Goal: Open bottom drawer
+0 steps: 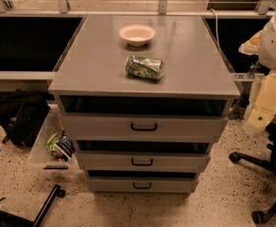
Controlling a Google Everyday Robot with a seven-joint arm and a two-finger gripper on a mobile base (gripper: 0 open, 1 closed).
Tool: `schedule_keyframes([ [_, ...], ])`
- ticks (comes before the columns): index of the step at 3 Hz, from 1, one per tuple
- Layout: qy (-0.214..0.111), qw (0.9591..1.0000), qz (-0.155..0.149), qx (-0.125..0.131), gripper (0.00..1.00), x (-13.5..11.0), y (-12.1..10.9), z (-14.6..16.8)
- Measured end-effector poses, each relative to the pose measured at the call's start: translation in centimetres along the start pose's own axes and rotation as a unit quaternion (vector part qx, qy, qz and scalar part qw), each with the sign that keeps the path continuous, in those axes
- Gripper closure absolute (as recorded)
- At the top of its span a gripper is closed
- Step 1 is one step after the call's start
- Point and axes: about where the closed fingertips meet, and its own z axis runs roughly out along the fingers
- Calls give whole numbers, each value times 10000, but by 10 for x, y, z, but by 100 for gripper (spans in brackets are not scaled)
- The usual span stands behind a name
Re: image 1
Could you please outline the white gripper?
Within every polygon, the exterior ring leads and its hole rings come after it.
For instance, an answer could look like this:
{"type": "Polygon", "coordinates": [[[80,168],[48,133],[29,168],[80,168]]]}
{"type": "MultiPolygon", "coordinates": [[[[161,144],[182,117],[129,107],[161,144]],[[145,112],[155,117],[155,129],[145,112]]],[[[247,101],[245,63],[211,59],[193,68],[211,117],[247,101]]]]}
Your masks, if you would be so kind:
{"type": "Polygon", "coordinates": [[[251,85],[249,105],[244,114],[245,133],[259,133],[276,115],[276,71],[262,79],[256,78],[251,85]]]}

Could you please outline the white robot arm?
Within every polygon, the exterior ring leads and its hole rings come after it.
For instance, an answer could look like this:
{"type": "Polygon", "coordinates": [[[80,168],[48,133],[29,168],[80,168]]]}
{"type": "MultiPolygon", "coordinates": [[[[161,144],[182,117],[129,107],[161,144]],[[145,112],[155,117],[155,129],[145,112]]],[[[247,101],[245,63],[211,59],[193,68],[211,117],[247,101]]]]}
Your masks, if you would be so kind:
{"type": "Polygon", "coordinates": [[[250,104],[244,114],[245,133],[255,134],[263,131],[276,115],[276,12],[238,51],[257,55],[258,62],[269,69],[267,76],[252,83],[250,104]]]}

